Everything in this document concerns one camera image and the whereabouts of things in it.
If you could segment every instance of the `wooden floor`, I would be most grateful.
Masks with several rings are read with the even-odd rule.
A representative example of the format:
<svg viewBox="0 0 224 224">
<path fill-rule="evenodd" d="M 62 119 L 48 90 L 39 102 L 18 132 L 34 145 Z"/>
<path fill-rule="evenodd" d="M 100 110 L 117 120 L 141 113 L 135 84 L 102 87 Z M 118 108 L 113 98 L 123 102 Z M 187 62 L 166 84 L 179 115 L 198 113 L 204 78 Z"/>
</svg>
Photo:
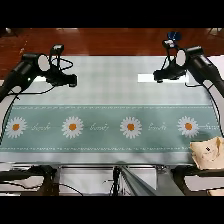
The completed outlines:
<svg viewBox="0 0 224 224">
<path fill-rule="evenodd" d="M 0 79 L 19 62 L 22 53 L 49 54 L 57 43 L 65 45 L 63 55 L 165 55 L 162 40 L 167 32 L 182 33 L 180 47 L 201 45 L 207 56 L 224 54 L 222 29 L 216 28 L 24 28 L 16 36 L 0 38 Z"/>
</svg>

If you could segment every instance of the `daisy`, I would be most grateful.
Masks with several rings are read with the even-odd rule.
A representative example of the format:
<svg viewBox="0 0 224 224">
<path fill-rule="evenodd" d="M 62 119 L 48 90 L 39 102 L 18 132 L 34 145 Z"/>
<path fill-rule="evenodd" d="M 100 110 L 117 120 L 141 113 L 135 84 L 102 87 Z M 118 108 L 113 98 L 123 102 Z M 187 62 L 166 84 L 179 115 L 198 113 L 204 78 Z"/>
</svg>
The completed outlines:
<svg viewBox="0 0 224 224">
<path fill-rule="evenodd" d="M 14 117 L 6 126 L 6 135 L 8 138 L 17 138 L 23 134 L 27 128 L 26 121 L 22 117 Z"/>
<path fill-rule="evenodd" d="M 79 119 L 78 117 L 74 118 L 74 117 L 69 117 L 68 119 L 66 119 L 65 122 L 63 122 L 62 125 L 62 131 L 64 132 L 63 135 L 66 136 L 66 138 L 70 137 L 71 138 L 75 138 L 76 136 L 79 136 L 80 134 L 82 134 L 82 130 L 83 130 L 83 122 L 81 119 Z"/>
<path fill-rule="evenodd" d="M 179 131 L 182 132 L 182 135 L 185 135 L 186 137 L 194 137 L 196 136 L 199 132 L 199 127 L 197 122 L 194 120 L 194 118 L 190 118 L 190 117 L 182 117 L 179 121 L 178 121 L 178 125 L 177 127 L 179 127 Z"/>
<path fill-rule="evenodd" d="M 126 135 L 126 138 L 135 138 L 141 134 L 140 130 L 142 130 L 142 125 L 140 121 L 134 117 L 126 117 L 123 119 L 120 125 L 120 131 L 123 131 L 123 135 Z"/>
</svg>

